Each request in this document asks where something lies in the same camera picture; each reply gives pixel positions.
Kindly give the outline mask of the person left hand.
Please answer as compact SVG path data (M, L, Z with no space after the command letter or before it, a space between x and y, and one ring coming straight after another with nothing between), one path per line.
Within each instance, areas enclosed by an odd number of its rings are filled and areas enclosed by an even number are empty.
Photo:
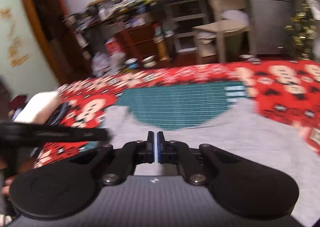
M16 176L5 178L4 173L6 169L7 163L1 157L1 226L7 226L15 217L15 212L9 202L9 191L10 185Z

